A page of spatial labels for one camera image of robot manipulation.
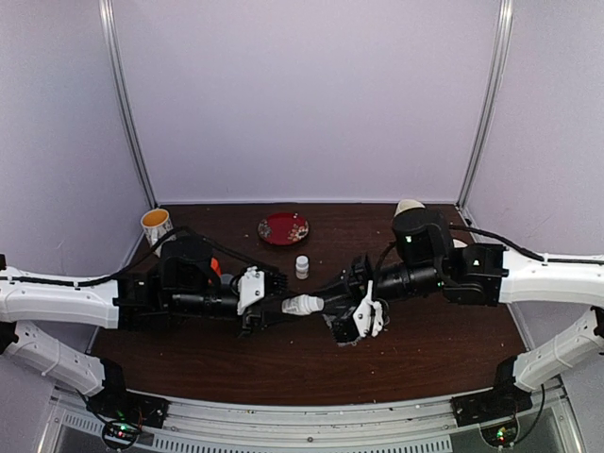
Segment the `white pill bottle front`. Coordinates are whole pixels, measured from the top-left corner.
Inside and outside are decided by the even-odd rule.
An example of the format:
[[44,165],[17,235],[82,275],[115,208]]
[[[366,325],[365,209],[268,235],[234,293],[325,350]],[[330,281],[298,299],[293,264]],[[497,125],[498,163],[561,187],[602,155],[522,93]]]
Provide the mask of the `white pill bottle front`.
[[323,298],[308,294],[300,294],[281,302],[281,312],[294,316],[307,316],[321,312],[324,307],[325,301]]

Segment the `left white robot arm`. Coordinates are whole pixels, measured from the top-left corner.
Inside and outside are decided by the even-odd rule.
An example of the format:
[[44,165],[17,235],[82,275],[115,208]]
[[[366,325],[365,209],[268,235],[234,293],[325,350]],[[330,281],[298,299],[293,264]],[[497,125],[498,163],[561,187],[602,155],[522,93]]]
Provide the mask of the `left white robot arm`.
[[278,268],[200,235],[168,233],[148,253],[158,262],[135,274],[127,266],[102,277],[30,274],[1,266],[1,351],[99,401],[126,419],[136,400],[122,367],[82,356],[37,330],[38,321],[104,329],[164,329],[193,317],[237,320],[251,331],[288,292]]

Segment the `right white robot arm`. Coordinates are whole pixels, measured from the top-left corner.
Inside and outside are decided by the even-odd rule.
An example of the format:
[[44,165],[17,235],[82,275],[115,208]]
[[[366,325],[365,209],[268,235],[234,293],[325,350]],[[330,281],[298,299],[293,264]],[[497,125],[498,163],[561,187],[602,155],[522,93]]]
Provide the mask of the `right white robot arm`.
[[571,327],[527,353],[501,362],[484,409],[505,415],[550,378],[603,348],[603,261],[595,257],[538,254],[494,233],[489,243],[457,247],[457,226],[439,210],[403,200],[392,220],[401,262],[362,263],[318,292],[322,313],[335,341],[350,344],[377,336],[387,306],[416,296],[441,293],[450,303],[495,307],[543,301],[588,306]]

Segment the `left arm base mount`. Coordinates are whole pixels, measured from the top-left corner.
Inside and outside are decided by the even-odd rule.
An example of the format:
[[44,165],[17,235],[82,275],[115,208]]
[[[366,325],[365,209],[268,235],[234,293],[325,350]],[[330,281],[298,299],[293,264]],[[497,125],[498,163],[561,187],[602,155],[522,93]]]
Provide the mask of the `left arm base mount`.
[[168,400],[129,391],[119,364],[108,359],[101,359],[100,364],[104,372],[102,387],[98,393],[86,397],[89,411],[133,425],[162,428],[169,409]]

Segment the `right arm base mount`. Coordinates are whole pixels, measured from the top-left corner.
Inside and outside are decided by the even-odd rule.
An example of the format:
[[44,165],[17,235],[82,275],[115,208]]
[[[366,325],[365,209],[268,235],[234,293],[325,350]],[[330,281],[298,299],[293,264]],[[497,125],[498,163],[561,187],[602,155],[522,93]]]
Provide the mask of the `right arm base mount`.
[[513,417],[519,411],[532,408],[531,391],[516,386],[513,367],[517,359],[517,356],[509,357],[497,366],[492,389],[451,399],[459,427]]

